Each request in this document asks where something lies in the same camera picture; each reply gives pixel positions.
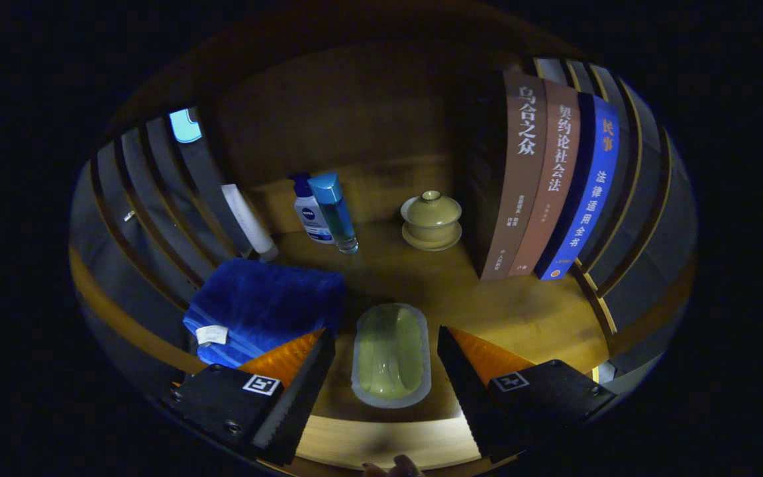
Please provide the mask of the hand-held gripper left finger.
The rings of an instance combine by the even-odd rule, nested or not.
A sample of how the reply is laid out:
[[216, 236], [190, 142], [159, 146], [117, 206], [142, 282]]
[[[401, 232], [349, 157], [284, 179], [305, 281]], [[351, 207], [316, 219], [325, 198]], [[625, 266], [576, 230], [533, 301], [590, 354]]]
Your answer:
[[234, 456], [291, 464], [334, 356], [332, 332], [319, 329], [248, 362], [251, 372], [207, 366], [160, 409]]

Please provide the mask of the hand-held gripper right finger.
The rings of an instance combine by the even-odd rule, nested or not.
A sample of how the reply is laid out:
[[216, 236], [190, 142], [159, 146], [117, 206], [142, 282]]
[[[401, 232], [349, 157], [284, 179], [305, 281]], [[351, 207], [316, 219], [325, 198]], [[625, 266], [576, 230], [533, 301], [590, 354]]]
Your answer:
[[563, 360], [536, 364], [449, 326], [439, 329], [437, 355], [479, 453], [494, 464], [581, 428], [617, 398]]

